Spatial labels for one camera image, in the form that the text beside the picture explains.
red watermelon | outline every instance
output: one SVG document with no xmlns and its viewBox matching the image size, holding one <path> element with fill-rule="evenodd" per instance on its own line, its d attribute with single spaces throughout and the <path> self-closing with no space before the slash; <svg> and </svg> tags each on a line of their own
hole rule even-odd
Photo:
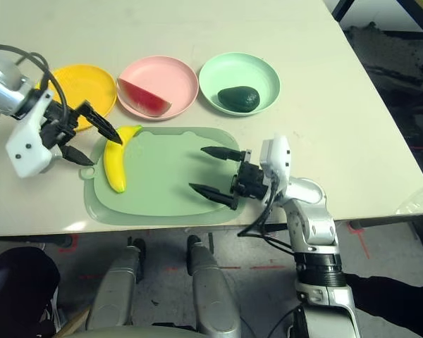
<svg viewBox="0 0 423 338">
<path fill-rule="evenodd" d="M 125 95 L 125 101 L 134 109 L 148 116 L 158 117 L 167 112 L 171 103 L 161 97 L 148 92 L 146 89 L 138 87 L 129 81 L 118 79 L 119 88 Z"/>
</svg>

person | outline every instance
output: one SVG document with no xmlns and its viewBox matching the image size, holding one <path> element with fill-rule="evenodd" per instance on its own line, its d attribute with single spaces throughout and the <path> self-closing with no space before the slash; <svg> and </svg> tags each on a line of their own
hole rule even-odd
<svg viewBox="0 0 423 338">
<path fill-rule="evenodd" d="M 387 277 L 345 276 L 358 309 L 423 337 L 423 287 Z"/>
<path fill-rule="evenodd" d="M 41 320 L 60 281 L 55 263 L 35 247 L 0 255 L 0 338 L 52 337 L 51 320 Z"/>
</svg>

floor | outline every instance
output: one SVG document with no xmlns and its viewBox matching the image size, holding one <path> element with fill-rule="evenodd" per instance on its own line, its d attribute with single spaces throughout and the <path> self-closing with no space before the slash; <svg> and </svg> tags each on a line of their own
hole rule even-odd
<svg viewBox="0 0 423 338">
<path fill-rule="evenodd" d="M 257 338 L 265 338 L 274 323 L 298 303 L 295 266 L 290 256 L 260 239 L 237 238 L 236 232 L 235 229 L 213 232 L 214 254 L 239 303 L 241 316 Z M 141 237 L 147 243 L 147 262 L 145 279 L 135 293 L 133 324 L 195 325 L 191 278 L 185 268 L 186 239 L 193 233 L 208 243 L 205 230 L 185 228 L 80 234 L 74 248 L 68 250 L 47 244 L 44 250 L 54 259 L 62 276 L 60 307 L 70 317 L 90 303 L 102 275 L 126 245 L 127 237 Z M 286 239 L 287 232 L 278 232 L 276 236 Z M 423 285 L 423 248 L 407 224 L 373 227 L 353 234 L 345 223 L 338 223 L 338 236 L 346 272 L 365 277 L 383 275 Z M 17 245 L 22 244 L 0 242 L 0 253 Z M 418 337 L 381 318 L 363 312 L 359 312 L 359 317 L 365 337 Z M 273 337 L 284 337 L 286 325 Z M 243 337 L 254 338 L 244 325 Z"/>
</svg>

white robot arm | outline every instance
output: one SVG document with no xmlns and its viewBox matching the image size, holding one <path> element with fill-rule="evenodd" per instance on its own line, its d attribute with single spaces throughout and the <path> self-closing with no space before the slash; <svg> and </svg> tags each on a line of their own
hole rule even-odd
<svg viewBox="0 0 423 338">
<path fill-rule="evenodd" d="M 23 56 L 16 63 L 0 56 L 0 115 L 17 120 L 6 143 L 6 151 L 19 177 L 42 173 L 59 157 L 80 165 L 93 164 L 86 155 L 66 144 L 75 136 L 80 115 L 107 139 L 122 143 L 113 126 L 87 101 L 75 109 L 67 106 L 63 91 L 42 56 L 6 45 L 0 45 L 0 50 Z M 26 58 L 44 72 L 40 89 L 35 89 L 34 82 L 19 71 L 18 64 Z M 54 93 L 47 89 L 49 80 L 59 93 L 61 104 L 53 101 Z"/>
<path fill-rule="evenodd" d="M 202 150 L 217 158 L 241 161 L 241 164 L 231 187 L 233 196 L 212 187 L 191 184 L 196 192 L 230 208 L 236 208 L 238 199 L 243 196 L 265 201 L 268 204 L 265 210 L 276 206 L 286 212 L 298 273 L 296 292 L 302 303 L 294 313 L 289 338 L 361 338 L 353 294 L 342 271 L 336 226 L 326 208 L 326 195 L 317 183 L 290 176 L 291 151 L 286 137 L 276 136 L 263 142 L 261 170 L 249 163 L 250 151 L 220 147 Z M 262 214 L 258 223 L 241 234 L 244 236 L 263 225 L 268 214 Z"/>
</svg>

cable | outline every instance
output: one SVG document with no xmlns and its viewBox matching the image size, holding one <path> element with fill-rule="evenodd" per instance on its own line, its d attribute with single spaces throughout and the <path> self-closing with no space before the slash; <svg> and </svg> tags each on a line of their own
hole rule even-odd
<svg viewBox="0 0 423 338">
<path fill-rule="evenodd" d="M 45 57 L 43 57 L 41 54 L 36 53 L 34 51 L 32 51 L 30 53 L 31 56 L 34 56 L 35 58 L 38 58 L 45 66 L 45 68 L 50 69 L 49 67 L 49 63 L 47 62 L 47 60 L 45 59 Z M 26 56 L 21 56 L 16 62 L 16 65 L 20 65 L 24 60 L 26 60 L 27 57 Z M 49 87 L 49 78 L 47 77 L 47 75 L 44 73 L 44 75 L 42 76 L 41 79 L 41 85 L 39 86 L 39 88 L 45 92 L 47 90 L 47 88 Z"/>
<path fill-rule="evenodd" d="M 283 245 L 283 246 L 291 249 L 291 245 L 289 245 L 285 242 L 279 241 L 278 239 L 268 237 L 268 236 L 265 236 L 265 235 L 262 235 L 262 234 L 245 234 L 243 237 L 262 238 L 262 239 L 266 239 L 267 241 L 274 242 L 274 243 L 277 243 L 279 245 Z"/>
<path fill-rule="evenodd" d="M 254 330 L 252 329 L 251 325 L 249 325 L 247 323 L 247 321 L 242 316 L 240 316 L 240 319 L 246 325 L 246 327 L 248 328 L 249 332 L 251 332 L 252 338 L 257 338 L 257 335 L 255 334 Z"/>
<path fill-rule="evenodd" d="M 262 211 L 260 216 L 251 225 L 248 225 L 245 229 L 237 233 L 237 236 L 244 237 L 245 234 L 247 234 L 254 227 L 266 222 L 266 219 L 268 218 L 269 213 L 271 212 L 271 207 L 273 206 L 274 197 L 276 196 L 278 186 L 279 186 L 278 178 L 273 177 L 271 179 L 271 192 L 269 194 L 269 200 L 266 203 L 265 209 Z"/>
<path fill-rule="evenodd" d="M 67 101 L 66 101 L 66 97 L 64 96 L 64 93 L 63 93 L 63 90 L 62 90 L 60 84 L 58 83 L 58 81 L 56 81 L 56 78 L 50 72 L 50 69 L 48 69 L 48 67 L 46 67 L 45 64 L 43 64 L 41 61 L 37 60 L 37 58 L 35 58 L 33 55 L 31 55 L 31 53 L 23 51 L 22 49 L 19 49 L 17 47 L 9 46 L 7 44 L 0 44 L 0 51 L 10 51 L 12 53 L 16 53 L 16 54 L 19 54 L 21 56 L 24 56 L 28 60 L 33 62 L 40 70 L 42 70 L 42 72 L 50 79 L 51 83 L 55 87 L 56 92 L 59 95 L 59 98 L 60 98 L 60 101 L 61 101 L 61 106 L 62 106 L 62 109 L 63 109 L 62 122 L 64 122 L 64 123 L 67 122 L 69 115 L 68 115 L 68 104 L 67 104 Z"/>
<path fill-rule="evenodd" d="M 276 331 L 277 327 L 285 320 L 285 318 L 287 318 L 291 313 L 295 312 L 297 309 L 299 309 L 301 305 L 296 306 L 295 308 L 289 310 L 285 315 L 282 316 L 281 319 L 279 319 L 279 321 L 273 326 L 273 328 L 271 329 L 271 331 L 268 333 L 268 335 L 266 336 L 266 338 L 271 338 L 271 336 L 273 335 L 274 331 Z"/>
<path fill-rule="evenodd" d="M 239 237 L 262 238 L 267 244 L 271 245 L 272 247 L 274 247 L 274 248 L 276 248 L 276 249 L 278 249 L 278 250 L 280 250 L 280 251 L 282 251 L 286 254 L 293 256 L 294 253 L 291 250 L 281 248 L 281 247 L 275 245 L 274 243 L 280 244 L 280 245 L 282 245 L 282 246 L 284 246 L 288 249 L 291 249 L 291 245 L 284 243 L 282 241 L 279 241 L 278 239 L 267 237 L 265 235 L 264 224 L 265 224 L 266 220 L 268 219 L 269 214 L 271 212 L 273 202 L 274 202 L 274 197 L 276 196 L 277 188 L 278 188 L 278 178 L 273 177 L 273 179 L 271 180 L 271 193 L 269 195 L 269 200 L 266 203 L 265 209 L 262 211 L 260 216 L 251 225 L 248 225 L 245 229 L 243 229 L 239 233 L 237 233 L 237 236 L 239 236 Z M 260 226 L 261 234 L 248 234 L 248 232 L 256 226 Z"/>
<path fill-rule="evenodd" d="M 29 53 L 31 56 L 34 56 L 35 58 L 38 58 L 46 68 L 49 67 L 49 63 L 47 62 L 46 58 L 43 57 L 41 54 L 36 53 L 35 51 L 32 51 L 31 53 Z M 25 61 L 27 59 L 26 56 L 21 56 L 16 62 L 16 65 L 20 65 L 23 61 Z"/>
</svg>

